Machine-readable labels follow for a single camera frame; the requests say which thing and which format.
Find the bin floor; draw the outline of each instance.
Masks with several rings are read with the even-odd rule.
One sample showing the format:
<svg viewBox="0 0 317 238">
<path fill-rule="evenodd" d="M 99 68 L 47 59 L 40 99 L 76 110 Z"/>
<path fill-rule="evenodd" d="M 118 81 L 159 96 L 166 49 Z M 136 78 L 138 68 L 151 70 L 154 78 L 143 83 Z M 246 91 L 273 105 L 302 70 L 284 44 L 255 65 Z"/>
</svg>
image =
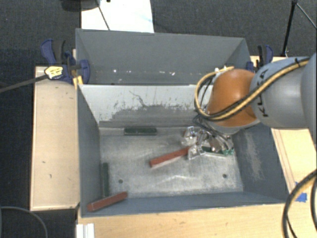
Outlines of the bin floor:
<svg viewBox="0 0 317 238">
<path fill-rule="evenodd" d="M 109 166 L 110 193 L 130 198 L 243 191 L 235 155 L 186 156 L 154 169 L 149 161 L 177 151 L 186 127 L 159 127 L 156 136 L 126 136 L 100 128 L 101 161 Z"/>
</svg>

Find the wooden table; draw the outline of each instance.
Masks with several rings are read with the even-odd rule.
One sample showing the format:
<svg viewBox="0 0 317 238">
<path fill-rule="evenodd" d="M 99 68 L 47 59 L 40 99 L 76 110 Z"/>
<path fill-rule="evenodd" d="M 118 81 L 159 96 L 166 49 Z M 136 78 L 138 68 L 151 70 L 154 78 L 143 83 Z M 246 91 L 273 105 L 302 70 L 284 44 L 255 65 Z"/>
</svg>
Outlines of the wooden table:
<svg viewBox="0 0 317 238">
<path fill-rule="evenodd" d="M 36 75 L 43 74 L 43 67 Z M 36 83 L 30 209 L 75 208 L 79 167 L 75 90 L 59 81 Z M 316 169 L 316 150 L 308 130 L 272 130 L 289 190 Z M 298 237 L 316 237 L 308 201 L 295 202 L 290 221 Z M 96 238 L 280 238 L 283 204 L 199 211 L 84 218 L 95 224 Z"/>
</svg>

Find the black carpet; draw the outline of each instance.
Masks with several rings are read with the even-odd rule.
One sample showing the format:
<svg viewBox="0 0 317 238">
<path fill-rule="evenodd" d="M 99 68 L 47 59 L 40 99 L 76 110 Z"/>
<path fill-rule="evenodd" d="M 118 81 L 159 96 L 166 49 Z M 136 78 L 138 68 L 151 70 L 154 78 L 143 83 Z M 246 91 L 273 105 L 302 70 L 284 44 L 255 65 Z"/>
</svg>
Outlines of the black carpet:
<svg viewBox="0 0 317 238">
<path fill-rule="evenodd" d="M 156 32 L 244 37 L 249 51 L 258 44 L 282 51 L 290 0 L 151 0 Z M 317 0 L 299 0 L 316 23 Z M 65 39 L 75 47 L 80 4 L 69 0 L 0 0 L 0 82 L 34 76 L 40 43 Z M 316 52 L 316 30 L 295 9 L 288 56 Z M 32 144 L 32 86 L 0 94 L 0 205 L 28 208 Z M 74 237 L 75 212 L 40 213 L 50 238 Z M 44 237 L 41 226 L 17 212 L 3 213 L 3 238 Z"/>
</svg>

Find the yellow cable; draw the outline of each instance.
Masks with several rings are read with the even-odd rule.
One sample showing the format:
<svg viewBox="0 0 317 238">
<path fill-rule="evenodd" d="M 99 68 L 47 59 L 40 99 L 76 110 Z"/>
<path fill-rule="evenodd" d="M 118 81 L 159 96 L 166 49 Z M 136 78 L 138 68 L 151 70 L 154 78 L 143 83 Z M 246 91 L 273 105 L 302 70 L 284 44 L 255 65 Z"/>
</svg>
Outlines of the yellow cable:
<svg viewBox="0 0 317 238">
<path fill-rule="evenodd" d="M 196 85 L 196 89 L 195 89 L 195 104 L 196 104 L 197 109 L 199 110 L 199 113 L 200 113 L 200 111 L 201 111 L 203 114 L 206 114 L 206 113 L 202 110 L 202 108 L 201 108 L 201 106 L 200 106 L 200 104 L 199 104 L 199 100 L 198 100 L 198 94 L 199 94 L 199 93 L 198 93 L 198 89 L 200 88 L 200 85 L 201 85 L 206 79 L 208 79 L 208 78 L 210 78 L 210 77 L 212 77 L 212 76 L 214 76 L 214 75 L 216 75 L 216 74 L 218 74 L 218 73 L 220 73 L 220 72 L 229 71 L 229 70 L 232 70 L 232 69 L 234 69 L 234 66 L 224 67 L 224 68 L 220 69 L 219 71 L 213 71 L 213 72 L 208 73 L 207 75 L 203 76 L 203 77 L 198 81 L 198 83 L 197 83 L 197 85 Z"/>
<path fill-rule="evenodd" d="M 212 117 L 211 118 L 211 115 L 208 115 L 206 114 L 200 107 L 199 103 L 198 103 L 198 88 L 200 87 L 200 84 L 205 80 L 205 78 L 210 75 L 207 74 L 205 77 L 203 77 L 199 82 L 198 82 L 198 85 L 196 87 L 196 90 L 195 90 L 195 104 L 196 104 L 196 107 L 197 107 L 197 111 L 198 113 L 200 113 L 201 115 L 205 116 L 205 117 L 209 117 L 211 118 L 211 120 L 222 120 L 222 119 L 226 119 L 226 118 L 229 118 L 229 116 L 231 116 L 232 114 L 234 114 L 235 112 L 237 112 L 238 110 L 246 107 L 250 102 L 253 101 L 253 99 L 255 99 L 263 90 L 265 90 L 271 83 L 273 83 L 275 80 L 277 80 L 278 78 L 280 78 L 281 76 L 293 71 L 293 70 L 296 70 L 300 67 L 303 67 L 305 66 L 306 64 L 308 63 L 308 60 L 306 61 L 300 61 L 299 63 L 296 63 L 296 64 L 293 64 L 289 67 L 286 67 L 284 69 L 282 69 L 281 71 L 277 72 L 276 74 L 274 74 L 270 79 L 268 79 L 263 85 L 261 85 L 254 93 L 252 93 L 246 100 L 244 100 L 242 103 L 240 103 L 238 106 L 236 106 L 235 108 L 233 108 L 232 110 L 228 111 L 227 113 L 223 114 L 223 115 L 220 115 L 220 116 L 217 116 L 217 117 Z"/>
</svg>

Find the wire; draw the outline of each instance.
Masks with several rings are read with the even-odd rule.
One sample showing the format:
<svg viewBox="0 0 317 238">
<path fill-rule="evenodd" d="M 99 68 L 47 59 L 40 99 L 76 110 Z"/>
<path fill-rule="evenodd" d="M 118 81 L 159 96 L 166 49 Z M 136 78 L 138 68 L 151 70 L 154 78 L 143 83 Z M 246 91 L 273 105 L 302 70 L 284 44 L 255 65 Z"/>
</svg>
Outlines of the wire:
<svg viewBox="0 0 317 238">
<path fill-rule="evenodd" d="M 295 5 L 302 11 L 302 13 L 305 15 L 305 17 L 309 20 L 309 22 L 317 29 L 315 23 L 313 20 L 308 16 L 308 14 L 304 11 L 304 9 L 296 2 Z"/>
<path fill-rule="evenodd" d="M 289 238 L 288 231 L 287 231 L 287 220 L 288 220 L 288 211 L 290 208 L 291 203 L 293 202 L 294 198 L 298 194 L 298 192 L 312 179 L 315 178 L 317 174 L 317 170 L 311 172 L 308 174 L 303 180 L 301 180 L 296 187 L 293 189 L 293 191 L 289 194 L 287 197 L 287 200 L 285 202 L 284 210 L 283 210 L 283 217 L 282 217 L 282 227 L 283 227 L 283 234 L 285 238 Z"/>
<path fill-rule="evenodd" d="M 317 217 L 316 217 L 316 208 L 315 208 L 316 188 L 317 188 L 317 178 L 315 179 L 314 185 L 312 187 L 312 192 L 311 192 L 311 214 L 312 214 L 314 226 L 317 231 Z"/>
<path fill-rule="evenodd" d="M 103 14 L 103 11 L 102 11 L 101 8 L 100 8 L 100 4 L 97 2 L 97 0 L 95 0 L 95 2 L 96 2 L 96 5 L 97 5 L 98 8 L 99 8 L 99 11 L 100 11 L 100 13 L 101 13 L 101 16 L 102 16 L 103 19 L 104 19 L 104 22 L 105 22 L 105 24 L 106 24 L 107 29 L 110 31 L 109 25 L 108 25 L 108 23 L 107 23 L 107 21 L 106 21 L 106 18 L 105 18 L 105 16 L 104 16 L 104 14 Z"/>
<path fill-rule="evenodd" d="M 29 79 L 29 80 L 25 80 L 23 82 L 20 82 L 20 83 L 14 84 L 14 85 L 6 86 L 4 88 L 0 88 L 0 93 L 4 93 L 6 91 L 13 90 L 15 88 L 19 88 L 21 86 L 34 84 L 36 82 L 39 82 L 39 81 L 47 79 L 47 78 L 48 78 L 47 75 L 43 75 L 43 76 L 40 76 L 40 77 L 36 77 L 36 78 Z"/>
<path fill-rule="evenodd" d="M 207 89 L 208 89 L 208 87 L 210 86 L 211 82 L 212 82 L 212 79 L 210 79 L 210 80 L 208 81 L 208 84 L 207 84 L 207 86 L 206 86 L 206 88 L 205 88 L 205 90 L 204 90 L 204 92 L 203 92 L 202 100 L 200 101 L 200 106 L 203 104 L 204 96 L 205 96 L 205 94 L 206 94 L 206 92 L 207 92 Z"/>
<path fill-rule="evenodd" d="M 212 115 L 208 115 L 204 112 L 204 110 L 201 108 L 199 105 L 198 101 L 198 94 L 199 91 L 202 87 L 202 84 L 206 82 L 207 79 L 209 79 L 211 76 L 213 77 L 214 74 L 207 74 L 204 76 L 198 83 L 195 89 L 195 101 L 194 105 L 196 108 L 196 111 L 204 118 L 210 120 L 210 121 L 221 121 L 221 120 L 226 120 L 229 119 L 230 117 L 234 116 L 238 112 L 242 111 L 244 108 L 246 108 L 255 98 L 257 98 L 262 92 L 264 92 L 272 83 L 274 83 L 276 80 L 281 78 L 282 76 L 298 69 L 303 66 L 305 66 L 308 63 L 309 59 L 303 59 L 301 61 L 295 60 L 295 63 L 288 65 L 278 72 L 274 73 L 270 77 L 268 77 L 264 82 L 259 84 L 254 90 L 252 90 L 248 95 L 246 95 L 244 98 L 241 100 L 233 103 L 229 107 L 225 108 L 224 110 L 217 112 Z"/>
<path fill-rule="evenodd" d="M 0 220 L 1 220 L 1 209 L 2 210 L 16 210 L 16 211 L 21 211 L 21 212 L 25 212 L 25 213 L 28 213 L 30 214 L 31 216 L 33 216 L 34 218 L 36 218 L 42 225 L 44 231 L 45 231 L 45 238 L 48 238 L 49 235 L 48 235 L 48 229 L 45 225 L 45 223 L 43 222 L 43 220 L 37 215 L 35 214 L 34 212 L 31 212 L 27 209 L 24 209 L 24 208 L 20 208 L 20 207 L 14 207 L 14 206 L 1 206 L 0 207 Z"/>
<path fill-rule="evenodd" d="M 293 230 L 293 228 L 292 228 L 292 225 L 291 225 L 291 223 L 290 223 L 290 221 L 289 221 L 288 216 L 287 216 L 287 224 L 288 224 L 289 230 L 291 231 L 292 236 L 293 236 L 294 238 L 297 238 L 297 236 L 296 236 L 296 234 L 295 234 L 295 232 L 294 232 L 294 230 Z"/>
</svg>

